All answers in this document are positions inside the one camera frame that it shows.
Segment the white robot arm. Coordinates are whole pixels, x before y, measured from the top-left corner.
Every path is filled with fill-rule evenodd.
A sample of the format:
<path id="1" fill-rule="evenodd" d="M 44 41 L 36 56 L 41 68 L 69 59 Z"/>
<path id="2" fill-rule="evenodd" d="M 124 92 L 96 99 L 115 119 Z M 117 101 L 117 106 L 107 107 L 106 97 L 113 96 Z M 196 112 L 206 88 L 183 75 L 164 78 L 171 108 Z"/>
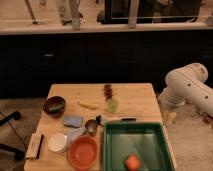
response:
<path id="1" fill-rule="evenodd" d="M 163 110 L 169 111 L 189 101 L 213 117 L 213 88 L 205 84 L 208 70 L 201 63 L 191 63 L 167 73 L 166 87 L 159 96 Z"/>

